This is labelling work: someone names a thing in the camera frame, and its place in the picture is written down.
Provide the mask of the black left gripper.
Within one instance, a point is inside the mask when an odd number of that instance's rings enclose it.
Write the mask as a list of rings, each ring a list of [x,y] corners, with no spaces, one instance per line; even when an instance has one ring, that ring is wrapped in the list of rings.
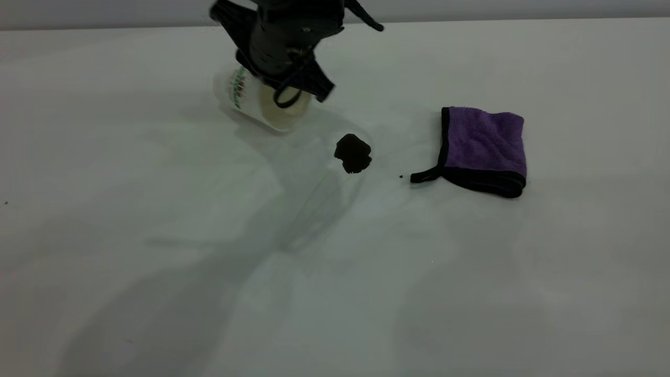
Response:
[[[316,62],[315,48],[344,29],[340,18],[280,18],[263,21],[256,12],[231,1],[215,1],[210,18],[237,46],[237,62],[273,84],[289,80],[294,88],[325,102],[335,84]]]

